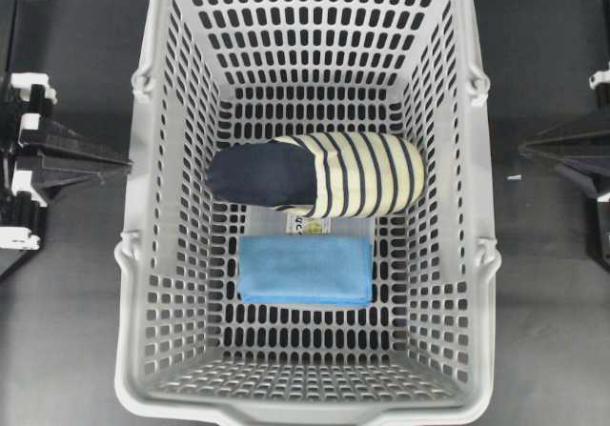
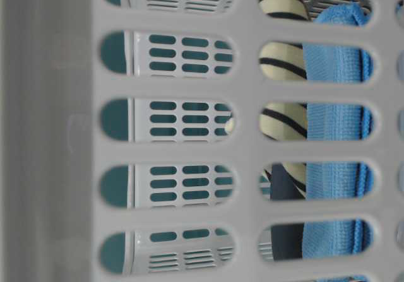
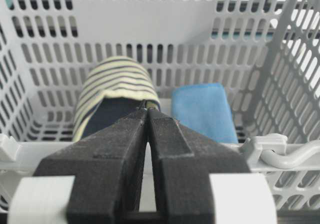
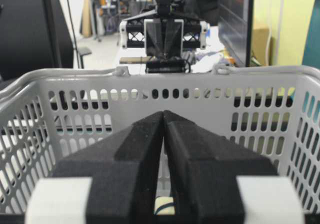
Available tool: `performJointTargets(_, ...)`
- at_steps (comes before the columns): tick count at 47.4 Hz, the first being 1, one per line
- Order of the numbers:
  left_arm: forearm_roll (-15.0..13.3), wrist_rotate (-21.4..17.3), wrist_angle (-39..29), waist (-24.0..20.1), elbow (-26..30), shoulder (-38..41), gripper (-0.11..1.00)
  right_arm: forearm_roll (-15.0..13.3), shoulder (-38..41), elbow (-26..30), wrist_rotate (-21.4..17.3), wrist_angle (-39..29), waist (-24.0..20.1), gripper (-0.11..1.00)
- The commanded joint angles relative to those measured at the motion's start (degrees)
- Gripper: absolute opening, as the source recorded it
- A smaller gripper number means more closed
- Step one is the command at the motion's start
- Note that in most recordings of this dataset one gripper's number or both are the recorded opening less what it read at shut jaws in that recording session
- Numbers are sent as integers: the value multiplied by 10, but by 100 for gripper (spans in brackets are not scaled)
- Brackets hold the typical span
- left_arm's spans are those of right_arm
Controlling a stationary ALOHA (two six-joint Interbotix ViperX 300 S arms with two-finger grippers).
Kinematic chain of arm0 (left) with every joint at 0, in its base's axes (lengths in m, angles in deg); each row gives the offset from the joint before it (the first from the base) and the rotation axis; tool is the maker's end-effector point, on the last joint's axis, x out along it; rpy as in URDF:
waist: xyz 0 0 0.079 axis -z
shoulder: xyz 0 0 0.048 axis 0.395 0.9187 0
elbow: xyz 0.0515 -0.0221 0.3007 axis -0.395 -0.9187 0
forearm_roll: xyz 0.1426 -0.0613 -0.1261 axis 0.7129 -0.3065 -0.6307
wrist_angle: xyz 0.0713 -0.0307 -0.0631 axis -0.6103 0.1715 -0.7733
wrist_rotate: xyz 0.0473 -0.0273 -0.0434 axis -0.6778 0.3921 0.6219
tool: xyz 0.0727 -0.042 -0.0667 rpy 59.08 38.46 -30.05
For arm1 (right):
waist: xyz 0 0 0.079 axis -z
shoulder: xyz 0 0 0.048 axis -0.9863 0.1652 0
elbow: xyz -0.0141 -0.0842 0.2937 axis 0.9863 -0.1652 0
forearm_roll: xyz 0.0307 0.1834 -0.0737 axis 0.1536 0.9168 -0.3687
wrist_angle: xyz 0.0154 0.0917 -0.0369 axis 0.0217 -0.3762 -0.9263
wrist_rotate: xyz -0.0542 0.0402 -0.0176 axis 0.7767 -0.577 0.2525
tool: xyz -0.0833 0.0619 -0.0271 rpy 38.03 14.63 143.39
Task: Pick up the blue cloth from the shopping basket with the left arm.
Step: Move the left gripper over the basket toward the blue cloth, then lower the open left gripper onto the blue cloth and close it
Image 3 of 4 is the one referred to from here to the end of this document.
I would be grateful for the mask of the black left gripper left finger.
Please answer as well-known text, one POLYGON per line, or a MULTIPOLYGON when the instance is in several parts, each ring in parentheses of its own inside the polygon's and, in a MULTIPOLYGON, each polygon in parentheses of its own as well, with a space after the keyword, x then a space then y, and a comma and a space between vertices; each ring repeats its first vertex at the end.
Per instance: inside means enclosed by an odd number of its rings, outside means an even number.
POLYGON ((138 211, 147 110, 138 109, 41 160, 34 176, 74 176, 68 223, 115 223, 138 211))

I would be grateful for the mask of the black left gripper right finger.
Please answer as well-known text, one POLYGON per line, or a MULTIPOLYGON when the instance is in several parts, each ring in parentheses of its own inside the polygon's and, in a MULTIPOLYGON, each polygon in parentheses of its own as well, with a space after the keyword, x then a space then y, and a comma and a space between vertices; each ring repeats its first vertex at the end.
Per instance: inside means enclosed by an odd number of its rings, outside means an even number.
POLYGON ((157 210, 168 223, 214 223, 211 173, 249 173, 231 148, 148 110, 148 131, 157 210))

